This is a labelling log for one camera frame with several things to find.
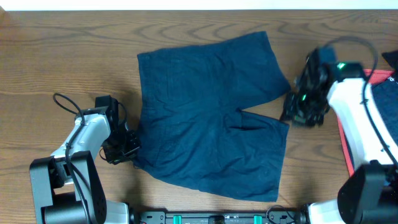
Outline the navy blue shorts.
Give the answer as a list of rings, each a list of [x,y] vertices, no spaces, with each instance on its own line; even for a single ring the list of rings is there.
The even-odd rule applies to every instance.
[[[276,201],[289,125],[249,111],[290,90],[267,34],[159,49],[137,60],[136,167],[193,190]]]

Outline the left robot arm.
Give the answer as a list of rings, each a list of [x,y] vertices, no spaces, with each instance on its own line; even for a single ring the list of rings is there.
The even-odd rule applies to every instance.
[[[122,104],[106,95],[94,108],[77,107],[75,126],[50,156],[32,161],[29,172],[37,223],[133,223],[128,203],[106,199],[96,156],[116,165],[131,162],[141,148],[134,130],[120,119]]]

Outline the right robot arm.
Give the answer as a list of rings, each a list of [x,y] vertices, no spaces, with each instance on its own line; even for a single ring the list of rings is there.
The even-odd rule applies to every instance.
[[[360,63],[338,61],[331,46],[308,54],[280,120],[314,127],[333,110],[349,147],[351,175],[336,199],[304,205],[294,223],[397,223],[397,143],[370,79]]]

